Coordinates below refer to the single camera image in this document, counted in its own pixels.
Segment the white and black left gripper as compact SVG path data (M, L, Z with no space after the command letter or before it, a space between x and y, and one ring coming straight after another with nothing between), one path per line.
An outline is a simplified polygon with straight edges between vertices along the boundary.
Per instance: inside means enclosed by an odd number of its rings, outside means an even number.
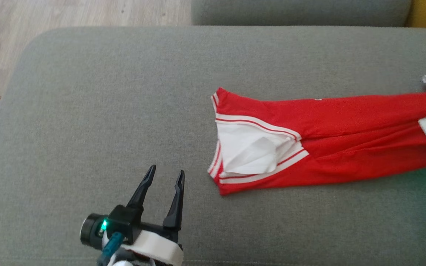
M141 222L144 200L152 185L156 165L151 165L128 204L117 205L107 217L104 232L104 265L120 260L134 261L135 255L163 265L181 266L184 252L179 240L182 227L185 172L180 170L175 195L161 226Z

